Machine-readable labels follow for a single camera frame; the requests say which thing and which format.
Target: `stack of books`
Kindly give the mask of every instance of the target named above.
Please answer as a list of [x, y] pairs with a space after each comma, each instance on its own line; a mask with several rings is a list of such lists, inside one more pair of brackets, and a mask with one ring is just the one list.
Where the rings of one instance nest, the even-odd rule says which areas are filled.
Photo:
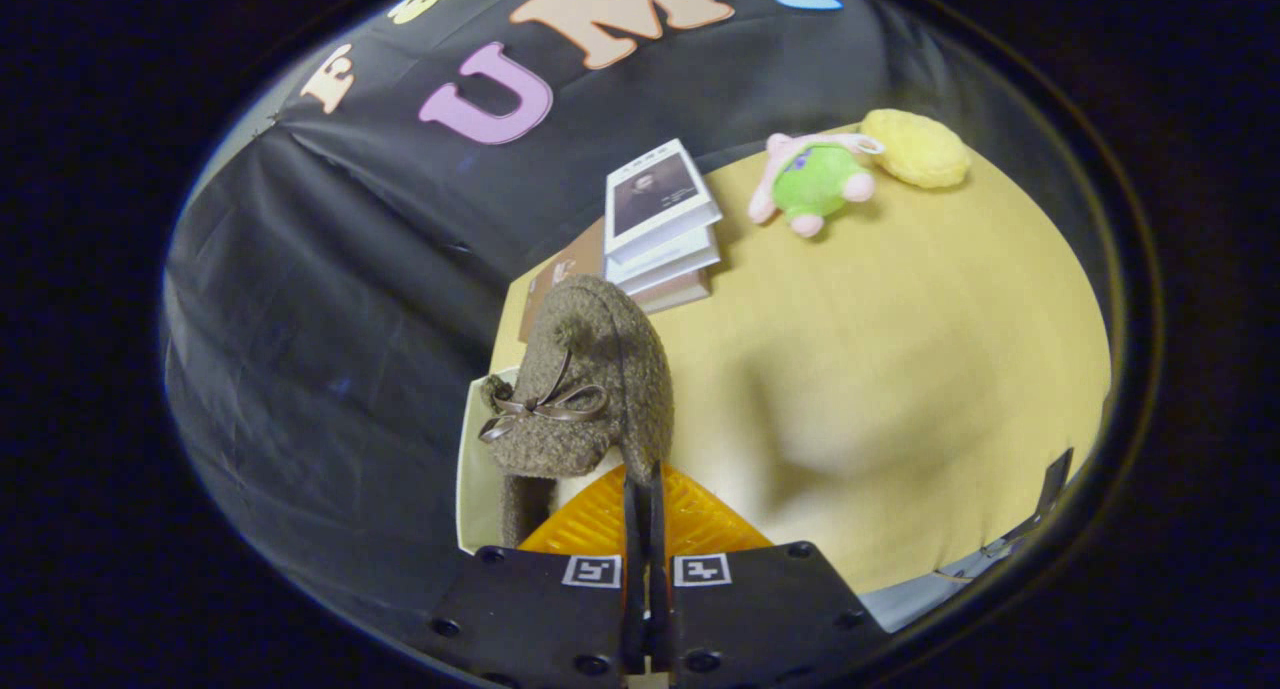
[[604, 216], [530, 282], [521, 342], [547, 292], [575, 274], [604, 277], [646, 314], [710, 296], [707, 269], [721, 259], [712, 225], [723, 215], [680, 140], [609, 173], [605, 190]]

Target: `orange letter m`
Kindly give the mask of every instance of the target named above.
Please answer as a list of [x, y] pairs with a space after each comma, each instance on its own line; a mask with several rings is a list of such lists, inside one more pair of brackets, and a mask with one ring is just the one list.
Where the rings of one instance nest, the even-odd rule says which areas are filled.
[[631, 38], [616, 38], [602, 26], [646, 38], [662, 38], [654, 5], [667, 13], [667, 26], [691, 29], [728, 19], [733, 8], [714, 0], [529, 0], [511, 13], [513, 23], [541, 22], [586, 53], [588, 69], [603, 69], [636, 50]]

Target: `table surface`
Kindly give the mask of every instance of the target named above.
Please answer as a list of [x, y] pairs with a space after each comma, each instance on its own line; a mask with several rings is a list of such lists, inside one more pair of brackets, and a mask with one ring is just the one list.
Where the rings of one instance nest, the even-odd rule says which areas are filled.
[[[724, 213], [712, 296], [650, 318], [675, 384], [669, 461], [872, 592], [1027, 519], [1068, 447], [1079, 469], [1111, 385], [1106, 329], [1065, 238], [983, 156], [950, 191], [876, 170], [876, 196], [814, 239], [746, 218], [764, 159], [705, 177]], [[524, 356], [544, 265], [511, 284], [493, 371]]]

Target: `yellow sponge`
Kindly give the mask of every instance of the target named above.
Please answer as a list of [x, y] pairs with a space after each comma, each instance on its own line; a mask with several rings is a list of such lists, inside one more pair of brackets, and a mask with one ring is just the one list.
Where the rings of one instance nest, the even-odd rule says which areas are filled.
[[[594, 480], [517, 548], [549, 555], [626, 553], [625, 478], [626, 466], [618, 466]], [[773, 546], [724, 502], [669, 465], [662, 467], [662, 489], [667, 558]]]
[[897, 109], [877, 109], [858, 129], [884, 146], [883, 152], [873, 155], [876, 164], [915, 187], [954, 187], [964, 182], [969, 172], [969, 150], [940, 120]]

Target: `brown bow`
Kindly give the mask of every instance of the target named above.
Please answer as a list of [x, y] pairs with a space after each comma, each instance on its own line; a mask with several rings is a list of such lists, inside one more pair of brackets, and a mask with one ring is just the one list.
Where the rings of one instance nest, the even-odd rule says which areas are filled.
[[[554, 419], [557, 421], [590, 421], [595, 419], [595, 416], [599, 416], [600, 412], [604, 411], [604, 407], [609, 405], [609, 394], [604, 391], [604, 387], [600, 387], [599, 384], [588, 384], [586, 387], [579, 387], [577, 389], [566, 389], [563, 396], [556, 396], [561, 382], [564, 379], [564, 373], [568, 370], [568, 360], [572, 356], [573, 352], [567, 350], [564, 351], [564, 361], [561, 362], [559, 375], [556, 378], [556, 383], [552, 384], [552, 388], [543, 396], [543, 398], [529, 400], [521, 403], [494, 397], [493, 402], [503, 411], [498, 416], [494, 416], [489, 421], [484, 423], [484, 426], [480, 428], [480, 441], [488, 444], [498, 437], [502, 437], [507, 432], [515, 429], [516, 424], [534, 415]], [[598, 402], [588, 409], [568, 409], [568, 402], [593, 391], [599, 394]]]

